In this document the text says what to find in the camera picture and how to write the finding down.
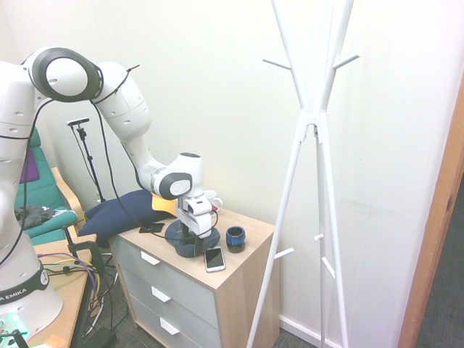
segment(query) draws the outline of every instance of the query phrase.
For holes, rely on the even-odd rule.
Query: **blue cup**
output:
[[[230,227],[225,233],[225,242],[230,252],[241,252],[245,249],[245,238],[245,230],[240,226]]]

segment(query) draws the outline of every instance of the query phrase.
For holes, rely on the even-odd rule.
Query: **white mug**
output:
[[[218,197],[218,193],[214,190],[204,190],[204,195],[210,201],[211,205],[217,207],[217,211],[219,212],[220,208],[223,207],[223,200]]]

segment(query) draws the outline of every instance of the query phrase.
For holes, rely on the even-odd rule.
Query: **coat rack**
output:
[[[286,252],[282,252],[276,255],[278,246],[278,240],[281,233],[281,227],[283,218],[286,211],[286,206],[290,196],[291,184],[293,182],[295,169],[297,167],[297,161],[299,156],[299,150],[301,144],[306,139],[307,129],[310,125],[314,128],[314,135],[316,138],[316,161],[318,166],[318,204],[319,204],[319,234],[315,237],[316,241],[319,241],[320,245],[320,339],[321,348],[326,346],[326,330],[324,328],[325,323],[325,281],[324,273],[325,268],[332,275],[336,282],[336,292],[339,307],[339,320],[341,329],[341,346],[343,348],[349,348],[348,345],[348,332],[347,332],[347,318],[345,314],[344,304],[344,292],[343,292],[343,280],[341,277],[341,262],[340,262],[340,247],[339,247],[339,232],[336,222],[336,207],[334,197],[334,180],[332,178],[332,164],[331,164],[331,153],[328,143],[328,126],[327,126],[327,106],[330,99],[332,87],[334,85],[336,71],[344,65],[354,61],[361,56],[360,52],[355,52],[349,56],[340,59],[341,48],[343,46],[344,38],[348,28],[349,16],[351,15],[354,0],[344,0],[343,9],[338,21],[336,35],[329,39],[328,43],[328,56],[326,60],[326,74],[320,90],[318,92],[318,100],[315,103],[315,109],[313,113],[310,113],[307,106],[307,94],[304,90],[302,83],[302,75],[299,72],[298,67],[294,64],[294,47],[291,47],[289,43],[286,26],[281,17],[281,11],[279,11],[278,0],[271,0],[275,18],[277,20],[278,28],[281,34],[283,47],[285,48],[288,62],[272,57],[263,57],[265,62],[277,65],[284,69],[291,71],[291,76],[297,90],[297,96],[299,100],[299,119],[297,131],[294,137],[294,143],[291,150],[290,163],[287,169],[285,184],[283,188],[283,194],[281,197],[281,203],[279,206],[277,221],[275,223],[275,231],[273,240],[270,245],[270,251],[268,255],[268,261],[266,264],[265,274],[262,281],[260,295],[258,297],[257,307],[254,313],[252,328],[248,338],[246,348],[252,348],[254,337],[258,322],[260,320],[262,307],[264,305],[265,296],[268,291],[270,275],[273,269],[274,259],[283,256]],[[332,250],[333,250],[333,262],[332,267],[326,258],[326,246],[325,246],[325,209],[326,209],[326,198],[329,215],[329,227],[332,237]]]

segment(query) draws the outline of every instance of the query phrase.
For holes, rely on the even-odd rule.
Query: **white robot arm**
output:
[[[21,65],[0,62],[0,324],[16,317],[33,336],[58,316],[62,300],[48,285],[30,239],[14,214],[22,164],[36,113],[47,99],[90,100],[124,146],[139,184],[164,199],[177,199],[183,231],[210,235],[212,206],[203,193],[202,158],[183,153],[156,161],[143,140],[149,109],[128,71],[114,62],[95,65],[59,47],[36,51]]]

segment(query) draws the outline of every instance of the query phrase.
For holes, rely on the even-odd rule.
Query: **white drawer handle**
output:
[[[177,328],[175,328],[174,326],[169,324],[163,318],[159,318],[159,323],[161,324],[161,327],[163,329],[165,329],[167,332],[169,332],[171,335],[175,335],[175,334],[178,334],[180,332]]]
[[[169,296],[163,294],[160,290],[158,290],[157,288],[154,288],[153,286],[152,286],[152,295],[163,302],[167,302],[171,299]]]
[[[151,263],[153,266],[160,263],[160,261],[155,259],[153,256],[150,256],[150,255],[148,255],[148,254],[146,254],[146,253],[144,253],[142,251],[140,251],[140,253],[142,254],[142,259],[144,259],[148,263]]]

